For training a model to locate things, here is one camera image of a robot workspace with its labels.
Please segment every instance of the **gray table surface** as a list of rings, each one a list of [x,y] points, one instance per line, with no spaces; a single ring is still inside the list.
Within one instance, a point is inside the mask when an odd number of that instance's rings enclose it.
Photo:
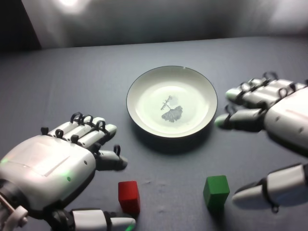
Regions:
[[[155,148],[133,126],[126,94],[142,73],[180,65],[206,76],[218,94],[274,70],[281,78],[303,82],[308,73],[308,39],[233,38],[160,44],[55,49],[0,56],[0,147],[4,156],[23,140],[54,128],[81,111],[118,127],[119,143],[129,159],[124,172],[97,172],[88,188],[67,209],[100,207],[119,211],[117,183],[136,180],[141,197],[138,231],[272,231],[308,226],[308,205],[244,211],[231,203],[244,184],[306,158],[270,141],[265,132],[228,132],[209,126],[203,140],[181,152]],[[225,211],[213,217],[203,200],[208,176],[226,175],[231,190]],[[49,230],[30,219],[25,231]]]

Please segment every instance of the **white plate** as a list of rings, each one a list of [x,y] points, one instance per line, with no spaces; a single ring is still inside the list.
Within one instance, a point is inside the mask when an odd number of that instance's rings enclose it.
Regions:
[[[130,117],[143,130],[178,138],[200,131],[212,120],[217,95],[200,73],[182,66],[163,66],[136,79],[126,104]]]

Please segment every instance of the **red cube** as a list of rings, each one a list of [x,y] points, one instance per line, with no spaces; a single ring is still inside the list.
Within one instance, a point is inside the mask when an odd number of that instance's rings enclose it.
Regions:
[[[119,182],[119,202],[124,213],[137,215],[140,213],[140,197],[136,181]]]

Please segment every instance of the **robotic hand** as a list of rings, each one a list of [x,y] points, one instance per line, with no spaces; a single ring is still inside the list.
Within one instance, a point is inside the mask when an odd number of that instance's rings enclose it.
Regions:
[[[49,132],[13,148],[0,162],[0,230],[27,223],[26,216],[44,219],[54,231],[126,231],[135,226],[130,216],[100,209],[64,208],[92,181],[95,171],[126,168],[127,159],[101,151],[116,126],[81,113]]]
[[[274,141],[298,152],[308,152],[307,85],[278,79],[266,72],[262,79],[251,79],[230,89],[227,98],[248,109],[237,111],[226,106],[227,114],[215,124],[222,129],[259,132],[266,130]],[[293,206],[308,201],[308,165],[295,165],[276,170],[259,182],[236,191],[233,202],[245,209]]]

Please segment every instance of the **green cube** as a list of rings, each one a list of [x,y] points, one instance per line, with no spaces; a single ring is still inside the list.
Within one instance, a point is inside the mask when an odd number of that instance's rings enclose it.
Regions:
[[[203,189],[205,204],[210,210],[222,209],[230,193],[226,176],[206,178]]]

